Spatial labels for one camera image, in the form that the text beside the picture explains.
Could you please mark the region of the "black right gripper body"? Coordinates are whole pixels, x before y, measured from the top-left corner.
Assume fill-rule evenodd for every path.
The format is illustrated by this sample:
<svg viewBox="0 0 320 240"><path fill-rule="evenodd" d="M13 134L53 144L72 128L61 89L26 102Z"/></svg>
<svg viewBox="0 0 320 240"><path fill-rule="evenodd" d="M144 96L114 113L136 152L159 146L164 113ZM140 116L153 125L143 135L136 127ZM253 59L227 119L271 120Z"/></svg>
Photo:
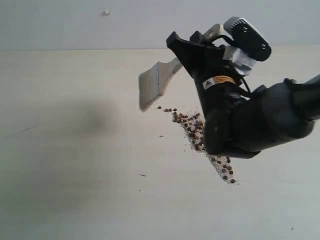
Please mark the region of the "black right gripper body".
<svg viewBox="0 0 320 240"><path fill-rule="evenodd" d="M195 31L189 40L180 38L174 31L166 39L166 45L191 77L205 73L240 77L231 61L223 59L227 46L209 42L199 31Z"/></svg>

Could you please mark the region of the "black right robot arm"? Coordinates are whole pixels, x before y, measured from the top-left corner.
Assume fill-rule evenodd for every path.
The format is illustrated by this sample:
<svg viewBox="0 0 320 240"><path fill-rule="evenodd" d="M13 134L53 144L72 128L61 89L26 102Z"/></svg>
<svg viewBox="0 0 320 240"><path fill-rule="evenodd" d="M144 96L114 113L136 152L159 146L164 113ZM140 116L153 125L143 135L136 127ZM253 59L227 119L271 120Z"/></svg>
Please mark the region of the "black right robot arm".
<svg viewBox="0 0 320 240"><path fill-rule="evenodd" d="M215 46L195 32L166 40L193 78L204 114L204 147L217 156L250 159L262 150L305 138L320 118L320 78L283 82L250 91L244 80L250 58L233 41Z"/></svg>

